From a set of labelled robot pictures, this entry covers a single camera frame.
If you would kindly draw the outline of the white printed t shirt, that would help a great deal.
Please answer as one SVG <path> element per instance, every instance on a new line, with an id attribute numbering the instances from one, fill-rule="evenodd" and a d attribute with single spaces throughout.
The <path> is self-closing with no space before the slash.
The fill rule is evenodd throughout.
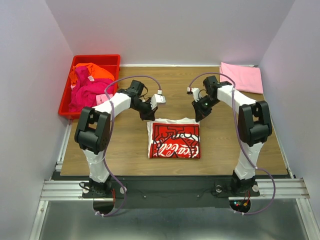
<path id="1" fill-rule="evenodd" d="M 200 124 L 195 119 L 147 122 L 148 158 L 200 159 Z"/>

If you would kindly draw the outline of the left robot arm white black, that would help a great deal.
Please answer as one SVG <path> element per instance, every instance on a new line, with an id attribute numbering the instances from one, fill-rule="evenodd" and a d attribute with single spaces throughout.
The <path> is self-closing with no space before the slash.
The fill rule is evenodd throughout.
<path id="1" fill-rule="evenodd" d="M 143 99 L 145 85 L 132 80 L 129 88 L 119 89 L 107 101 L 95 107 L 84 107 L 78 120 L 74 140 L 83 151 L 89 167 L 88 186 L 83 190 L 106 195 L 111 191 L 111 173 L 105 166 L 107 147 L 110 143 L 115 118 L 125 110 L 139 112 L 141 120 L 155 120 L 158 104 L 166 100 L 159 89 L 156 94 Z"/>

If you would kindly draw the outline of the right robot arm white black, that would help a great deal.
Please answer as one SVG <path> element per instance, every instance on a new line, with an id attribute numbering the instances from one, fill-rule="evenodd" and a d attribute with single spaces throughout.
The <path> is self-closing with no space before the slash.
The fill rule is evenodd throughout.
<path id="1" fill-rule="evenodd" d="M 233 194 L 247 192 L 255 185 L 260 151 L 273 132 L 269 105 L 236 90 L 236 82 L 230 77 L 226 81 L 218 81 L 214 72 L 207 73 L 203 86 L 205 96 L 201 96 L 200 89 L 192 85 L 187 87 L 187 94 L 193 96 L 195 120 L 202 121 L 220 102 L 232 108 L 240 154 L 232 173 L 230 190 Z"/>

